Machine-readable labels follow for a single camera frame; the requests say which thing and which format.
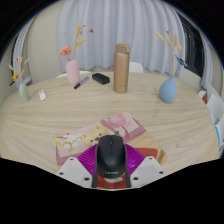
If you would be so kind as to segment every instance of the dried flower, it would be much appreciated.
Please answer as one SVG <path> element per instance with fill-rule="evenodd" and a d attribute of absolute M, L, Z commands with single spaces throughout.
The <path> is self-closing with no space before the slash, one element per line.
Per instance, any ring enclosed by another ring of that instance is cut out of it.
<path fill-rule="evenodd" d="M 174 35 L 174 46 L 177 47 L 178 44 L 179 44 L 179 43 L 178 43 L 178 37 L 177 37 L 177 35 L 175 34 L 175 35 Z"/>
<path fill-rule="evenodd" d="M 162 41 L 164 40 L 163 37 L 162 37 L 158 32 L 155 31 L 155 34 L 156 34 Z"/>
<path fill-rule="evenodd" d="M 12 65 L 9 65 L 9 68 L 10 68 L 12 71 L 14 71 Z"/>
<path fill-rule="evenodd" d="M 76 46 L 79 46 L 80 44 L 82 44 L 86 39 L 85 38 L 82 38 L 80 41 L 78 41 L 76 43 Z"/>
<path fill-rule="evenodd" d="M 182 50 L 182 47 L 181 47 L 180 44 L 177 45 L 177 50 L 178 50 L 178 51 L 181 51 L 181 50 Z"/>
<path fill-rule="evenodd" d="M 81 28 L 81 26 L 79 25 L 79 27 L 78 27 L 78 29 L 77 29 L 77 32 L 76 32 L 76 36 L 75 36 L 75 39 L 76 39 L 76 40 L 77 40 L 77 37 L 78 37 L 78 35 L 79 35 L 80 28 Z"/>
<path fill-rule="evenodd" d="M 83 33 L 83 31 L 81 30 L 81 25 L 78 26 L 78 29 L 76 31 L 76 35 L 75 35 L 75 46 L 74 46 L 74 54 L 73 54 L 73 60 L 75 58 L 75 51 L 76 51 L 76 47 L 78 47 L 80 44 L 82 44 L 86 39 L 85 38 L 82 38 L 81 40 L 77 41 L 78 40 L 78 37 L 79 35 L 81 35 Z M 72 47 L 71 46 L 65 46 L 63 48 L 61 48 L 61 50 L 59 51 L 59 54 L 61 56 L 67 56 L 69 54 L 71 54 L 72 52 Z"/>
<path fill-rule="evenodd" d="M 63 48 L 61 48 L 61 50 L 59 51 L 59 54 L 61 56 L 64 56 L 64 55 L 69 55 L 72 53 L 72 47 L 71 46 L 65 46 Z"/>
<path fill-rule="evenodd" d="M 170 38 L 166 38 L 166 41 L 167 41 L 168 46 L 171 48 L 171 47 L 172 47 L 172 45 L 171 45 Z"/>
<path fill-rule="evenodd" d="M 86 33 L 89 33 L 89 32 L 94 33 L 93 29 L 90 29 L 90 30 L 89 30 L 88 32 L 86 32 Z"/>
<path fill-rule="evenodd" d="M 24 65 L 25 65 L 28 61 L 29 61 L 29 58 L 28 58 L 28 59 L 26 59 L 26 61 L 24 62 Z"/>
<path fill-rule="evenodd" d="M 19 72 L 16 71 L 16 72 L 13 74 L 13 76 L 12 76 L 12 80 L 13 80 L 13 81 L 16 81 L 16 79 L 18 78 L 18 76 L 19 76 Z"/>
<path fill-rule="evenodd" d="M 20 64 L 22 64 L 22 61 L 23 61 L 23 57 L 21 57 L 21 59 L 19 60 L 20 57 L 16 58 L 15 59 L 15 62 L 19 62 L 20 61 Z M 9 68 L 14 71 L 13 67 L 9 64 Z M 12 76 L 12 82 L 10 84 L 10 86 L 17 80 L 17 78 L 19 77 L 19 81 L 22 82 L 22 75 L 24 73 L 25 69 L 23 68 L 21 74 L 19 73 L 19 71 L 15 71 L 13 76 Z"/>

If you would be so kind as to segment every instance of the pink vase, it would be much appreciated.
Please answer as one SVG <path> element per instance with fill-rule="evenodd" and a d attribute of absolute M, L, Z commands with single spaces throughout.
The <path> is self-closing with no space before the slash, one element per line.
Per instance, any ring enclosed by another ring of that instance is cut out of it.
<path fill-rule="evenodd" d="M 76 60 L 66 63 L 66 71 L 68 81 L 72 86 L 76 86 L 80 82 L 79 64 Z"/>

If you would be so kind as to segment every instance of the light blue vase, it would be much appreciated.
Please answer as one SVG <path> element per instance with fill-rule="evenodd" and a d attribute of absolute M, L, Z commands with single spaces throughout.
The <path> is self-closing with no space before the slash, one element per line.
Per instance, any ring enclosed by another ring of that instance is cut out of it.
<path fill-rule="evenodd" d="M 173 75 L 162 83 L 159 89 L 159 96 L 161 100 L 170 103 L 172 102 L 177 94 L 176 83 Z"/>

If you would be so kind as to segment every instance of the window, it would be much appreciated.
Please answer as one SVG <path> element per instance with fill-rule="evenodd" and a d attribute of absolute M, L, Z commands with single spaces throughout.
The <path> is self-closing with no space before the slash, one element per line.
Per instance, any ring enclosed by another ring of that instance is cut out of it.
<path fill-rule="evenodd" d="M 202 77 L 204 49 L 200 33 L 184 17 L 180 14 L 178 16 L 182 22 L 185 35 L 185 62 L 188 65 L 186 69 Z"/>

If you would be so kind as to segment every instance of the cylindrical tan container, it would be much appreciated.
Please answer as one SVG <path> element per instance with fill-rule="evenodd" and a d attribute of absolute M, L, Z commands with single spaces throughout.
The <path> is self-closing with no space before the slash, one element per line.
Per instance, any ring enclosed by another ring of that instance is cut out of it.
<path fill-rule="evenodd" d="M 129 44 L 116 44 L 114 53 L 114 91 L 117 93 L 126 93 L 128 90 Z"/>

